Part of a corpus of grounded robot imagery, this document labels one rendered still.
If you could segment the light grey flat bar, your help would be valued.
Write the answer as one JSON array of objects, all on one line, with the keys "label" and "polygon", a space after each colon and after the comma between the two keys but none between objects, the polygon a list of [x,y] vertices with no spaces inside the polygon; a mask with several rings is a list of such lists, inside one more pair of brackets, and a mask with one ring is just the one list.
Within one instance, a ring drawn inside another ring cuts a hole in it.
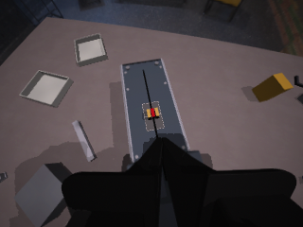
[{"label": "light grey flat bar", "polygon": [[88,162],[90,162],[91,160],[93,160],[96,157],[96,155],[95,155],[92,147],[89,144],[89,141],[84,133],[84,130],[83,130],[80,122],[78,120],[74,121],[73,126],[75,128],[75,133],[78,136],[78,139],[80,140],[80,144],[85,153],[85,156],[86,156]]},{"label": "light grey flat bar", "polygon": [[1,173],[1,174],[0,174],[0,183],[3,182],[7,177],[8,177],[8,176],[7,176],[7,173],[6,173],[6,172]]}]

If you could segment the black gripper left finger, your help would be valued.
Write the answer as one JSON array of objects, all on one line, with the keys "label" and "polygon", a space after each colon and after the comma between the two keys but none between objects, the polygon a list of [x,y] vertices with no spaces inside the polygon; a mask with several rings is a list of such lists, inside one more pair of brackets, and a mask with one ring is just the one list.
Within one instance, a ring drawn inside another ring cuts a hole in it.
[{"label": "black gripper left finger", "polygon": [[75,211],[140,212],[145,227],[159,227],[163,142],[157,137],[124,172],[76,172],[62,182],[70,216]]}]

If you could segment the black l-shaped rod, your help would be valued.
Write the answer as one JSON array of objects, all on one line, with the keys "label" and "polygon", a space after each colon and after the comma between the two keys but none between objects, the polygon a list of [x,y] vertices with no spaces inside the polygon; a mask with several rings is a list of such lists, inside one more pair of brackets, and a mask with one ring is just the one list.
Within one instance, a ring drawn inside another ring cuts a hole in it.
[{"label": "black l-shaped rod", "polygon": [[299,87],[303,87],[303,83],[299,82],[299,77],[298,76],[294,77],[294,85],[297,85]]}]

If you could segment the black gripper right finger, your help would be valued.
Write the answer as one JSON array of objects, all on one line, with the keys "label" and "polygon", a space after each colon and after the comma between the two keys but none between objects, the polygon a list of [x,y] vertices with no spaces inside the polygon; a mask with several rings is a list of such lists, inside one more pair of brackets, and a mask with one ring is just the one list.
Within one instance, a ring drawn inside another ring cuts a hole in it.
[{"label": "black gripper right finger", "polygon": [[216,171],[167,137],[163,163],[178,227],[208,227],[218,198],[284,194],[292,196],[295,175],[275,168]]}]

